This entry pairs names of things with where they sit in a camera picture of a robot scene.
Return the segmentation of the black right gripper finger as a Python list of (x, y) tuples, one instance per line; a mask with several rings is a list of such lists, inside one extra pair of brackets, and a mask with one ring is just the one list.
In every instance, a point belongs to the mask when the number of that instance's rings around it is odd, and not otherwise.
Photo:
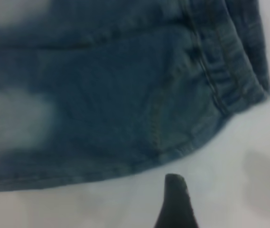
[(156, 228), (197, 228), (185, 179), (179, 174), (165, 176), (164, 200)]

